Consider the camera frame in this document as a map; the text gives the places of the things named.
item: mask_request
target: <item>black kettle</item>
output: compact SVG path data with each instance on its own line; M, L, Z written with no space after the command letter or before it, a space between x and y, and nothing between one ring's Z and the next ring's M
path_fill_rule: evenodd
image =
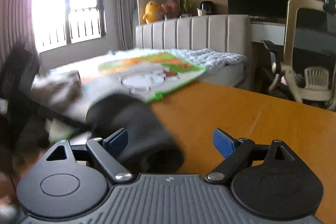
M212 1L209 1L209 0L202 1L199 8L201 10L205 10L207 15L216 14L215 4Z

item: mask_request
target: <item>upholstered headboard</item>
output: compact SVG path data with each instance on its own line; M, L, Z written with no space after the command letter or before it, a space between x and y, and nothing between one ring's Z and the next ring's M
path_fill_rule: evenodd
M170 19L136 28L138 48L211 48L251 55L251 24L247 15L213 15Z

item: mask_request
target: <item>desk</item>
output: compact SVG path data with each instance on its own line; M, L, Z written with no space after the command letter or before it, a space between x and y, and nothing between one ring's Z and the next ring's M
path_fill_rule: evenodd
M251 39L254 42L270 40L275 45L283 46L285 39L285 25L269 22L251 22Z
M184 148L180 173L205 175L223 160L212 145L215 128L257 144L284 140L323 183L323 201L316 216L323 223L335 223L336 113L202 82L192 83L152 107Z

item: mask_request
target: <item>pink flower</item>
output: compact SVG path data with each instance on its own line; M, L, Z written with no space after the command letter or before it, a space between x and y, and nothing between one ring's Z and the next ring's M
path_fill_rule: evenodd
M161 7L165 10L166 15L172 14L178 9L177 3L169 0L163 3Z

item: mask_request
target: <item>white blanket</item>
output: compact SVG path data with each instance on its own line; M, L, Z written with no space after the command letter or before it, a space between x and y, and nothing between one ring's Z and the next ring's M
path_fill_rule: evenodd
M241 62L246 62L247 58L241 54L234 54L230 52L215 52L212 49L204 48L202 50L187 50L187 49L170 49L170 50L154 50L135 48L128 51L109 52L106 55L94 57L88 60L79 61L69 65L65 65L50 71L51 74L63 73L72 70L78 70L81 77L90 75L91 69L97 67L99 64L114 60L123 60L128 58L135 58L159 52L170 52L178 58L184 59L196 66L206 67L208 72L215 72L216 70L226 66L235 65Z

